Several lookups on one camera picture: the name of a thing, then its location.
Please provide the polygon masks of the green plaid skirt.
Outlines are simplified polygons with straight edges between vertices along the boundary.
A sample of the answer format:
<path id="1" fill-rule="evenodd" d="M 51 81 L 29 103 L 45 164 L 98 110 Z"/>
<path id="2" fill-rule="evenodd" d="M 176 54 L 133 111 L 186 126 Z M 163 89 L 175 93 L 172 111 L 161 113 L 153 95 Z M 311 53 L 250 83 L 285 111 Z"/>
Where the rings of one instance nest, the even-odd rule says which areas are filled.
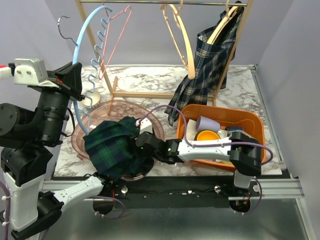
<path id="1" fill-rule="evenodd" d="M 123 175 L 136 177 L 154 166 L 154 159 L 135 145 L 140 130 L 136 119 L 105 120 L 83 137 L 84 149 L 99 175 L 118 180 Z"/>

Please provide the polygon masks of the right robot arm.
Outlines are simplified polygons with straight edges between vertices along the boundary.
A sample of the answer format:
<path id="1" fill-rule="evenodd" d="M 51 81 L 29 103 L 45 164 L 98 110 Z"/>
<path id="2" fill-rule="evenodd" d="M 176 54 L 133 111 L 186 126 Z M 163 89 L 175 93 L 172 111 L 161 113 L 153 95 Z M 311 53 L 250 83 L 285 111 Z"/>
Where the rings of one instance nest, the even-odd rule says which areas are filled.
<path id="1" fill-rule="evenodd" d="M 262 173 L 263 145 L 242 132 L 232 132 L 218 140 L 189 141 L 169 139 L 163 141 L 149 132 L 141 133 L 135 146 L 142 154 L 156 160 L 174 165 L 194 160 L 223 160 L 235 167 L 230 191 L 241 196 L 247 192 L 251 179 Z"/>

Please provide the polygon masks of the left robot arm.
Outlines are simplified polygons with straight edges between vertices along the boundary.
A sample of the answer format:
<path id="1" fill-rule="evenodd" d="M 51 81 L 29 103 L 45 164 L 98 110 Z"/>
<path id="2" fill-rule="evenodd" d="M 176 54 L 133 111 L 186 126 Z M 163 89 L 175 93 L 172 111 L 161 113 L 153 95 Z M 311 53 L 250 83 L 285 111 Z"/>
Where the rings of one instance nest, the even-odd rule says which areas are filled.
<path id="1" fill-rule="evenodd" d="M 48 71 L 40 59 L 17 58 L 0 68 L 2 79 L 40 93 L 35 110 L 14 104 L 0 106 L 0 166 L 4 173 L 3 199 L 6 208 L 1 223 L 16 240 L 28 240 L 49 229 L 69 207 L 87 198 L 110 194 L 107 180 L 93 174 L 88 179 L 58 191 L 41 191 L 50 148 L 62 143 L 64 122 L 72 118 L 68 105 L 81 101 L 82 64 L 68 63 Z"/>

